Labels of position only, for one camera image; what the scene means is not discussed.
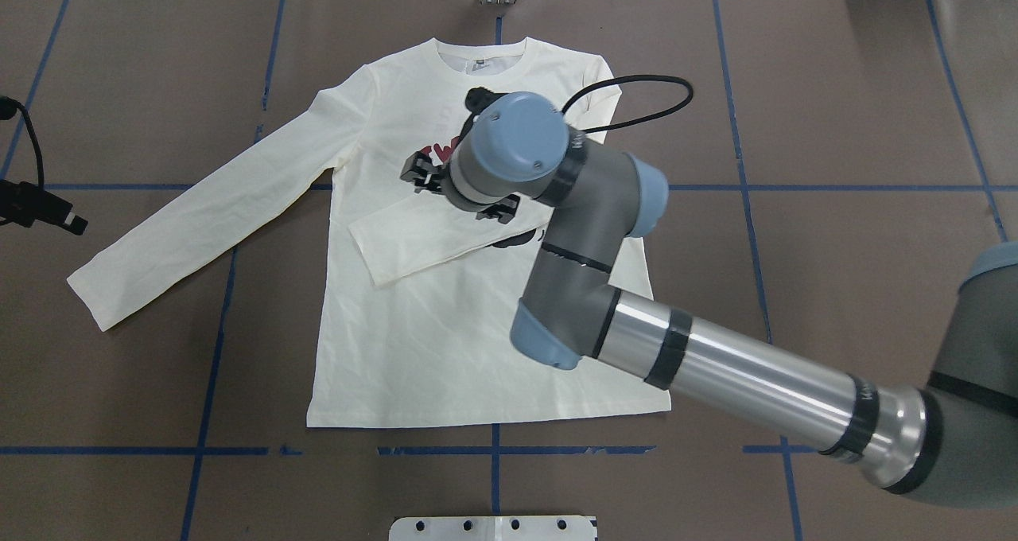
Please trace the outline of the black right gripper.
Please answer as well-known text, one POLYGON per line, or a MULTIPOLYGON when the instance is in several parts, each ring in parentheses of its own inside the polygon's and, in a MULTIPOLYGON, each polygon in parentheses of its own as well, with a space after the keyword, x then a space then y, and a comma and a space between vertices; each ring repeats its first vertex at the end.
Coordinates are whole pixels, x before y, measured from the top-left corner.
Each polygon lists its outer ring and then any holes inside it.
POLYGON ((474 212, 476 220, 495 220, 509 224, 519 211, 520 196, 492 197, 469 185, 465 171, 455 161, 433 163, 418 150, 404 161, 400 180, 412 185, 415 193, 442 193, 456 208, 474 212))

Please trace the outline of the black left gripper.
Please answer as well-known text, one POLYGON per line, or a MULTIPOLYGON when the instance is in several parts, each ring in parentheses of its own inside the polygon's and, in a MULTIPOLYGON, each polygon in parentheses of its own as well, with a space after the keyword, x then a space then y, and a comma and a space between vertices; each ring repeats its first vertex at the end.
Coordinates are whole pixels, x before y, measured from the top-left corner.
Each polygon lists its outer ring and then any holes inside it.
POLYGON ((30 227, 36 221, 58 226, 74 235, 84 235, 88 221, 72 207, 64 208, 64 200, 41 190, 29 181, 1 181, 1 225, 18 224, 30 227))

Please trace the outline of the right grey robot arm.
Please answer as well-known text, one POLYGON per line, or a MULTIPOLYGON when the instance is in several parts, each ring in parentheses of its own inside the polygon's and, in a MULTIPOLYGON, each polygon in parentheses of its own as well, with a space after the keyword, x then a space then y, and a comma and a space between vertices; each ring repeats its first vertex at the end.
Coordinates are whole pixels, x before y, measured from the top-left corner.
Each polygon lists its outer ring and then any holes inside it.
POLYGON ((473 88, 465 106, 450 157, 414 152, 399 176, 482 225, 519 222, 524 200, 549 209, 503 335, 513 349, 560 370, 599 364, 757 422, 920 504, 1016 505, 1015 241, 979 252, 959 282, 926 381, 883 385, 738 332, 697 303, 611 284, 623 241, 666 217, 666 176, 535 94, 473 88))

